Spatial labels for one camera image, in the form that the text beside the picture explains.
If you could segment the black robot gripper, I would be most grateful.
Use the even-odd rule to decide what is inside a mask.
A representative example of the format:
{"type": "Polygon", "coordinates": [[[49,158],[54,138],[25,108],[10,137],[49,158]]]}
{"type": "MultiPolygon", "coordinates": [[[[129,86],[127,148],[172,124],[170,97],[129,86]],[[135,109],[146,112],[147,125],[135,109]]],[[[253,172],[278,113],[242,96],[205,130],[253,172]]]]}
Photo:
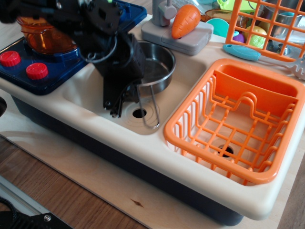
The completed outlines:
{"type": "Polygon", "coordinates": [[[125,102],[139,103],[138,84],[144,75],[145,57],[132,33],[94,35],[91,62],[103,77],[103,107],[120,118],[125,102]]]}

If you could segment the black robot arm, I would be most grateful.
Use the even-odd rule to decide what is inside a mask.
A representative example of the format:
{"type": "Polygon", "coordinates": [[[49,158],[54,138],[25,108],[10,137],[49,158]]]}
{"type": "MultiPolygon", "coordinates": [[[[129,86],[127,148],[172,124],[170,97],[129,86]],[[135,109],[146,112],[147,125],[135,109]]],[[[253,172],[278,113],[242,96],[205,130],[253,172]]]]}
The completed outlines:
{"type": "Polygon", "coordinates": [[[2,0],[0,21],[18,17],[45,19],[67,34],[82,58],[103,76],[103,107],[121,117],[125,101],[139,101],[137,85],[144,76],[145,55],[133,34],[119,25],[121,10],[107,0],[2,0]]]}

